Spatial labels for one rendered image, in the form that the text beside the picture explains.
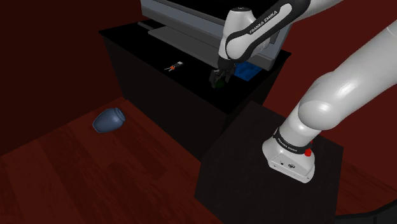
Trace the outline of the blue box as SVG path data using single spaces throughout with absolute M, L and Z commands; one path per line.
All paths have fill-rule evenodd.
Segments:
M 256 76 L 261 70 L 262 70 L 261 67 L 258 67 L 249 62 L 236 63 L 234 75 L 244 81 L 249 81 L 251 78 Z

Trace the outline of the blue vase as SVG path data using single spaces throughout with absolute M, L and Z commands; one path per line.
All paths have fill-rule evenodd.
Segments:
M 119 129 L 125 121 L 126 117 L 119 108 L 108 108 L 94 120 L 92 126 L 96 132 L 106 133 Z

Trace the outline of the black cabinet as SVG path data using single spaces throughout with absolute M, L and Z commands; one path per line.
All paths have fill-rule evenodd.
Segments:
M 263 104 L 290 53 L 249 81 L 236 76 L 222 88 L 209 82 L 212 67 L 149 34 L 153 20 L 100 31 L 123 97 L 198 160 L 251 102 Z M 165 68 L 177 62 L 173 71 Z

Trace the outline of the black robot stand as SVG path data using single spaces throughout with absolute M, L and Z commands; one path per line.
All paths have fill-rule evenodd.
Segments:
M 335 224 L 343 147 L 317 136 L 314 177 L 301 183 L 262 152 L 284 120 L 251 101 L 203 156 L 195 198 L 223 224 Z

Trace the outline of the keys with black fob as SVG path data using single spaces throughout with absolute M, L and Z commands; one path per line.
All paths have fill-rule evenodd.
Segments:
M 165 70 L 173 71 L 173 70 L 175 70 L 176 68 L 179 68 L 179 67 L 181 67 L 181 66 L 183 66 L 183 65 L 184 65 L 184 63 L 181 62 L 181 61 L 179 61 L 179 62 L 177 62 L 177 63 L 171 65 L 170 67 L 165 68 Z

